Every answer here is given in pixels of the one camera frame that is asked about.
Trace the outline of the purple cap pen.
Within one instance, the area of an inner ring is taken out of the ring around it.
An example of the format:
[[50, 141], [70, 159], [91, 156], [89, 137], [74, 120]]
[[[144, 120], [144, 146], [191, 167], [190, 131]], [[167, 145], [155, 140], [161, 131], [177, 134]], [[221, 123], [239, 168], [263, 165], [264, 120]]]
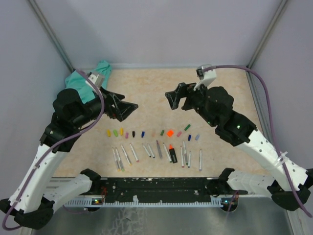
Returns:
[[157, 151], [158, 151], [158, 154], [159, 154], [159, 158], [162, 159], [163, 156], [162, 156], [162, 152], [161, 152], [161, 148], [160, 148], [158, 140], [156, 140], [156, 145], [157, 145]]

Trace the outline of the yellow cap marker pen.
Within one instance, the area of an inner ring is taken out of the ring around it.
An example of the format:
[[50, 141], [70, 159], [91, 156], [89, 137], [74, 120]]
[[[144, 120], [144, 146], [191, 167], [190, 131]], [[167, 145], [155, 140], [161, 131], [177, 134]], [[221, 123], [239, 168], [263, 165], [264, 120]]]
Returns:
[[130, 160], [130, 158], [129, 158], [129, 155], [127, 154], [127, 152], [126, 152], [126, 150], [125, 150], [123, 144], [121, 144], [120, 146], [121, 146], [121, 148], [122, 148], [122, 151], [123, 151], [123, 153], [124, 153], [124, 155], [125, 155], [125, 158], [126, 158], [128, 164], [131, 166], [131, 165], [132, 165], [132, 162], [131, 162], [131, 160]]

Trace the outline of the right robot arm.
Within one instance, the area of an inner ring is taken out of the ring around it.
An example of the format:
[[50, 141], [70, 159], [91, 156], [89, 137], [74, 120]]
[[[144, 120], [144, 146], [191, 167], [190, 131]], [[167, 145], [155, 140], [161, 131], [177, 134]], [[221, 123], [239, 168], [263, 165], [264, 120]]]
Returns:
[[313, 185], [312, 169], [305, 169], [291, 161], [286, 153], [276, 148], [246, 116], [233, 110], [234, 98], [223, 87], [207, 88], [195, 84], [178, 84], [174, 91], [166, 92], [172, 110], [195, 110], [223, 141], [252, 157], [268, 175], [244, 173], [226, 168], [219, 176], [219, 190], [225, 194], [246, 191], [271, 198], [277, 205], [295, 211], [304, 205]]

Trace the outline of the black orange highlighter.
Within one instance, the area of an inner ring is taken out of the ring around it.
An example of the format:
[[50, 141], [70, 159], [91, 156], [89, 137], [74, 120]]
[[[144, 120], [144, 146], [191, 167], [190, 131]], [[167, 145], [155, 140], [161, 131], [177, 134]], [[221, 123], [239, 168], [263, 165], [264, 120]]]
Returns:
[[174, 163], [174, 164], [177, 163], [178, 160], [177, 160], [176, 152], [175, 152], [175, 149], [172, 145], [169, 145], [169, 153], [170, 153], [172, 163]]

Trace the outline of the orange highlighter cap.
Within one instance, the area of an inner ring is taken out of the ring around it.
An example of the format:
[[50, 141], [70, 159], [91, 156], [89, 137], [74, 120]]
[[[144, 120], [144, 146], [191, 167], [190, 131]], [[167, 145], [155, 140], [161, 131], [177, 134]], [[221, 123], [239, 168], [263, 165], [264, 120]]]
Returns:
[[174, 134], [174, 131], [173, 131], [173, 130], [169, 130], [169, 131], [167, 132], [167, 136], [168, 136], [168, 137], [171, 137], [173, 134]]

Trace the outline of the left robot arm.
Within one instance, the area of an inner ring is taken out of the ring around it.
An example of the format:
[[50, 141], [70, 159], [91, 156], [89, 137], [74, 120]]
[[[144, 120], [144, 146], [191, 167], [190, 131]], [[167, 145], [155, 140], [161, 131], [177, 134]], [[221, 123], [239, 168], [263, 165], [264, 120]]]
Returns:
[[100, 94], [83, 103], [75, 89], [60, 91], [53, 102], [51, 123], [40, 138], [37, 154], [26, 176], [10, 198], [0, 201], [5, 216], [13, 216], [19, 227], [39, 230], [54, 213], [74, 197], [102, 188], [101, 176], [90, 169], [80, 172], [64, 186], [53, 192], [46, 190], [47, 184], [66, 155], [80, 136], [95, 125], [103, 114], [120, 122], [138, 108], [135, 103], [124, 101], [124, 95], [103, 88]]

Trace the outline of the small black marker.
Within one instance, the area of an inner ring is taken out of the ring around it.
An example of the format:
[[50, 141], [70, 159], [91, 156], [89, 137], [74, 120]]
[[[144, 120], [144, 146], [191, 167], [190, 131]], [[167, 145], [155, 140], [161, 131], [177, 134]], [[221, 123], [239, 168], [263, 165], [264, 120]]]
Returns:
[[148, 150], [147, 147], [145, 146], [145, 144], [142, 144], [142, 146], [143, 146], [143, 148], [144, 148], [146, 154], [148, 155], [148, 157], [149, 157], [149, 158], [152, 157], [151, 154], [150, 154], [150, 152], [149, 152], [149, 150]]

